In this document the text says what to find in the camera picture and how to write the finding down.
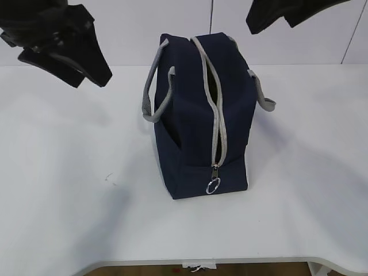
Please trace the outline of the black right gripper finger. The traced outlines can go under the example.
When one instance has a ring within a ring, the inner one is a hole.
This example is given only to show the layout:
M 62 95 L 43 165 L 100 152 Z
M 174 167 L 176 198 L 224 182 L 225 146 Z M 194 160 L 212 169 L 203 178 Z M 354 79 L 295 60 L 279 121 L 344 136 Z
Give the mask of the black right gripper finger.
M 254 0 L 246 18 L 251 34 L 255 35 L 265 30 L 289 10 L 290 1 Z
M 348 2 L 348 0 L 306 0 L 298 1 L 297 5 L 284 15 L 291 28 L 311 18 L 325 9 Z

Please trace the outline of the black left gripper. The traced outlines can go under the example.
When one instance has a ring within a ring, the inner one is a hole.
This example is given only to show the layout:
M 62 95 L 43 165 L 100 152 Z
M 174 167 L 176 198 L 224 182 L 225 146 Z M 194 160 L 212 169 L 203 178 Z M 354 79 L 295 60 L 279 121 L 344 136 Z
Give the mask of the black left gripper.
M 99 87 L 106 86 L 112 77 L 97 41 L 94 18 L 82 4 L 1 1 L 1 30 L 1 39 L 10 47 L 26 48 L 19 54 L 19 61 L 38 67 L 74 88 L 85 77 Z M 52 44 L 57 44 L 54 58 L 59 61 L 27 49 L 43 49 Z

